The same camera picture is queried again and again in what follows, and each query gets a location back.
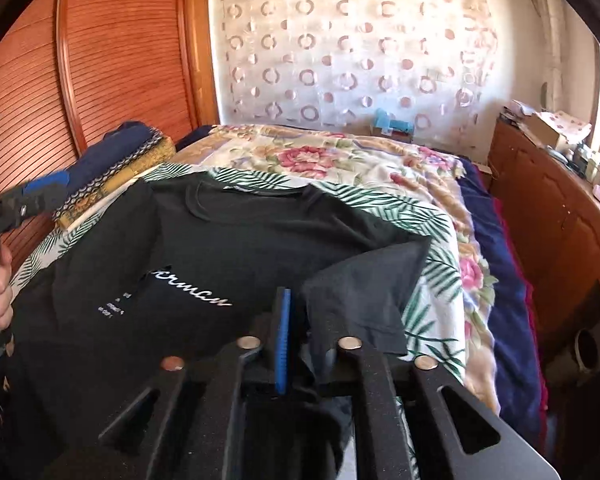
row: patterned wall covering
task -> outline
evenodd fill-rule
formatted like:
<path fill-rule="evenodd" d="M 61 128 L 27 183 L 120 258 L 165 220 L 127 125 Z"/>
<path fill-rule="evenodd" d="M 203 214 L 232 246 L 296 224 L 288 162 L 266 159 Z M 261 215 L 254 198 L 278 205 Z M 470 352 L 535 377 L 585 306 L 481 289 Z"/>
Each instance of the patterned wall covering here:
<path fill-rule="evenodd" d="M 213 3 L 225 122 L 362 133 L 381 107 L 430 144 L 480 141 L 498 43 L 486 0 Z"/>

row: silver screw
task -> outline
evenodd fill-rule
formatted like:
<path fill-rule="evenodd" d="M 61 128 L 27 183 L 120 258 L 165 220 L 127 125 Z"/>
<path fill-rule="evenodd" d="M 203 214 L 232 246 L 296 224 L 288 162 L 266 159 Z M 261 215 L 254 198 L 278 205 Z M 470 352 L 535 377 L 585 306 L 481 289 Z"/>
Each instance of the silver screw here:
<path fill-rule="evenodd" d="M 438 366 L 438 361 L 428 355 L 419 355 L 413 362 L 420 370 L 433 370 Z"/>
<path fill-rule="evenodd" d="M 245 335 L 242 336 L 237 341 L 238 346 L 244 350 L 253 350 L 260 346 L 260 340 L 253 335 Z"/>
<path fill-rule="evenodd" d="M 357 337 L 348 335 L 338 339 L 338 346 L 343 350 L 355 350 L 362 346 L 362 341 L 360 341 L 360 339 Z"/>

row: black t-shirt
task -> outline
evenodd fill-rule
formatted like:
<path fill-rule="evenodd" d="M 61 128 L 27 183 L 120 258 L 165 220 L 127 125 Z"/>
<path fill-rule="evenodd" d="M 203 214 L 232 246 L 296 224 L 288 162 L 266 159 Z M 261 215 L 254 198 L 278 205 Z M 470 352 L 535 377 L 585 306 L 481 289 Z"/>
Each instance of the black t-shirt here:
<path fill-rule="evenodd" d="M 278 286 L 297 292 L 338 262 L 408 242 L 426 253 L 427 237 L 313 186 L 139 180 L 16 298 L 13 375 L 60 446 L 90 444 L 165 356 L 212 356 L 270 310 Z M 398 284 L 407 300 L 413 285 Z"/>

